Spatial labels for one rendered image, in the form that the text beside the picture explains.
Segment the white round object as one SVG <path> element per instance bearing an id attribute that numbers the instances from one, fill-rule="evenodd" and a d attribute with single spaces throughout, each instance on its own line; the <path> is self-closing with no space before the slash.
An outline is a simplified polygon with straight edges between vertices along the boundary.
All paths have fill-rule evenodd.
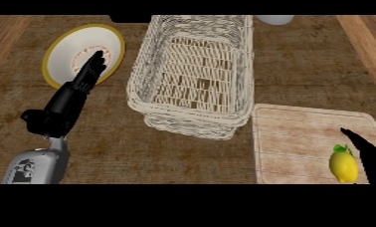
<path id="1" fill-rule="evenodd" d="M 293 16 L 291 15 L 256 15 L 254 18 L 269 25 L 284 25 L 287 24 Z"/>

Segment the white wicker basket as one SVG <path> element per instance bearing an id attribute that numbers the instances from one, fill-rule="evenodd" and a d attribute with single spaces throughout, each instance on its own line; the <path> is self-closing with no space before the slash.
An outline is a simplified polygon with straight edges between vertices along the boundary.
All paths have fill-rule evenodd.
<path id="1" fill-rule="evenodd" d="M 128 81 L 128 106 L 157 130 L 226 140 L 253 107 L 251 17 L 151 17 Z"/>

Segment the pale wooden cutting board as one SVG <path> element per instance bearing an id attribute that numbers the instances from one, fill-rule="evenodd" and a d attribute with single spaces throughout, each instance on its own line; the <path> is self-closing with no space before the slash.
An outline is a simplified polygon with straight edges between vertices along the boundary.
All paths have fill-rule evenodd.
<path id="1" fill-rule="evenodd" d="M 359 153 L 340 132 L 350 129 L 376 144 L 368 113 L 256 104 L 251 110 L 253 165 L 260 184 L 337 184 L 328 170 L 335 144 L 347 145 L 358 163 L 356 184 L 366 184 Z"/>

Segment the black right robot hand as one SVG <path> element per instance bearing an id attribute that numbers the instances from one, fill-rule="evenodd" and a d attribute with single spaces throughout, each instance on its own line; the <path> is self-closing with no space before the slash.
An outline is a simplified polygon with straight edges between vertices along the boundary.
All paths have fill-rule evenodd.
<path id="1" fill-rule="evenodd" d="M 347 136 L 359 152 L 359 159 L 368 183 L 376 185 L 376 145 L 372 145 L 350 129 L 340 128 L 340 132 Z"/>

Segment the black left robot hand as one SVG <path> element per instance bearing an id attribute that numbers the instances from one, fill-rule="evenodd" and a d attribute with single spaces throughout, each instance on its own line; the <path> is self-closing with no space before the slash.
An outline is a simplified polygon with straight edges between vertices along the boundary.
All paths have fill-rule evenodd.
<path id="1" fill-rule="evenodd" d="M 64 136 L 77 120 L 86 95 L 107 68 L 104 53 L 97 51 L 82 66 L 74 79 L 66 82 L 41 110 L 24 110 L 20 119 L 26 122 L 29 132 L 44 136 Z"/>

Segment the black object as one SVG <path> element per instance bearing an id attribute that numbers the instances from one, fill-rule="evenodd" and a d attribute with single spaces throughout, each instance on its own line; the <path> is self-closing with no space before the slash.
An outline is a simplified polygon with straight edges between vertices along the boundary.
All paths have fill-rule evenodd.
<path id="1" fill-rule="evenodd" d="M 110 19 L 114 23 L 148 23 L 151 21 L 151 16 L 111 14 Z"/>

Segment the white plate with yellow rim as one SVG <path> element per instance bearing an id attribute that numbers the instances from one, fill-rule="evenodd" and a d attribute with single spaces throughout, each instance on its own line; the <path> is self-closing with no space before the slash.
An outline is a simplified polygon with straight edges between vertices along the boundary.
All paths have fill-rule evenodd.
<path id="1" fill-rule="evenodd" d="M 105 65 L 97 80 L 100 84 L 122 63 L 125 48 L 120 32 L 105 24 L 86 24 L 69 30 L 55 39 L 44 55 L 41 72 L 48 85 L 58 89 L 66 82 L 74 79 L 97 51 L 103 52 Z"/>

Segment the yellow lemon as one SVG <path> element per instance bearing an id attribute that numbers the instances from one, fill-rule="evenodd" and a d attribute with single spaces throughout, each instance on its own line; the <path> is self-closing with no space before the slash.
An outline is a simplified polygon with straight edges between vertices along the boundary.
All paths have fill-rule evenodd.
<path id="1" fill-rule="evenodd" d="M 340 183 L 353 183 L 358 178 L 358 164 L 347 146 L 335 144 L 328 157 L 328 170 Z"/>

